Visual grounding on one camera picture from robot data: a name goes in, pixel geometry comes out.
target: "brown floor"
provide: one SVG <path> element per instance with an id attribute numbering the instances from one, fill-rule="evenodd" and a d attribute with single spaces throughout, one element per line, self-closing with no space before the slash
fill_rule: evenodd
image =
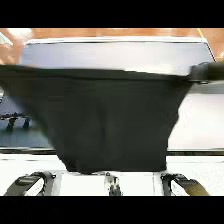
<path id="1" fill-rule="evenodd" d="M 31 38 L 96 36 L 204 36 L 216 60 L 224 59 L 224 28 L 0 28 L 0 32 L 13 43 L 0 44 L 0 64 L 18 62 L 24 43 Z"/>

